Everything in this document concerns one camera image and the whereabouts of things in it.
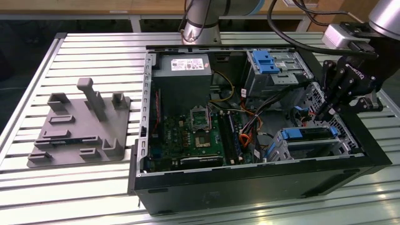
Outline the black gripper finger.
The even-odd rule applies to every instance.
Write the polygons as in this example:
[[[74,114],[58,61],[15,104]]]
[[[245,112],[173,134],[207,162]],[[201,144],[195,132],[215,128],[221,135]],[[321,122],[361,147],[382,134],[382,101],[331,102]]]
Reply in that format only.
[[[350,99],[349,92],[355,85],[355,75],[343,63],[326,60],[321,88],[325,92],[323,103],[317,111],[315,120],[331,120],[341,111],[341,105]]]
[[[341,114],[381,112],[383,104],[377,88],[357,81],[346,81],[327,93],[327,103]]]

